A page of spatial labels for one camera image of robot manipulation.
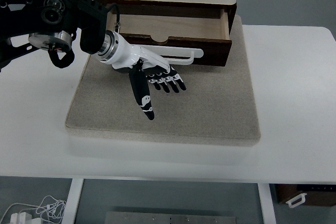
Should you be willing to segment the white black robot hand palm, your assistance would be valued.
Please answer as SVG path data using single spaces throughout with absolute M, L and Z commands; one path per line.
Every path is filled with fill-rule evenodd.
M 143 46 L 128 43 L 115 31 L 106 31 L 103 45 L 94 56 L 122 73 L 129 73 L 136 66 L 146 75 L 170 72 L 169 62 L 162 56 Z

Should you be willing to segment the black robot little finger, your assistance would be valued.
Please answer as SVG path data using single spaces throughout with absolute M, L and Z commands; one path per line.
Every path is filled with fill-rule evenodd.
M 177 71 L 172 67 L 172 78 L 178 84 L 181 90 L 185 91 L 186 86 L 181 78 L 181 76 L 177 73 Z

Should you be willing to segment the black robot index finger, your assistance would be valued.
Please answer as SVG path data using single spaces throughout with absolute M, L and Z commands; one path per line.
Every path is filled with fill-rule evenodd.
M 153 84 L 156 90 L 161 90 L 161 86 L 159 85 L 159 82 L 154 74 L 147 75 L 147 80 L 149 83 Z

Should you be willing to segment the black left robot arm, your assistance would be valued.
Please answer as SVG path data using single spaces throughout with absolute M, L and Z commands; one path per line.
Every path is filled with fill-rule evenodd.
M 165 58 L 128 43 L 119 23 L 106 28 L 112 10 L 117 4 L 104 7 L 94 0 L 1 0 L 1 67 L 38 49 L 48 52 L 54 66 L 68 67 L 80 29 L 81 50 L 126 73 L 137 104 L 154 119 L 149 84 L 165 92 L 185 90 L 185 84 Z

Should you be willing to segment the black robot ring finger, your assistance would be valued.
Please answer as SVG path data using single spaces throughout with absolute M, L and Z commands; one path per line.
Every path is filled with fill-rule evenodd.
M 176 84 L 176 80 L 178 78 L 178 73 L 164 73 L 165 77 L 164 77 L 164 81 L 166 83 L 166 85 L 170 85 L 170 87 L 172 88 L 172 90 L 175 92 L 175 93 L 179 93 L 179 89 L 177 87 L 177 84 Z

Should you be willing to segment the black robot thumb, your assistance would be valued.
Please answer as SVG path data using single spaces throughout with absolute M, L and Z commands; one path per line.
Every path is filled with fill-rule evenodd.
M 146 75 L 142 70 L 142 61 L 138 61 L 129 72 L 129 79 L 135 100 L 149 120 L 154 119 L 150 90 Z

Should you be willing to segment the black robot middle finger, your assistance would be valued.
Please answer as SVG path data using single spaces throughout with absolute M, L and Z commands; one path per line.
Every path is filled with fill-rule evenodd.
M 164 80 L 164 78 L 162 77 L 161 74 L 157 75 L 157 85 L 156 85 L 156 89 L 157 90 L 161 90 L 163 89 L 166 93 L 169 93 L 169 88 L 167 86 L 166 81 Z

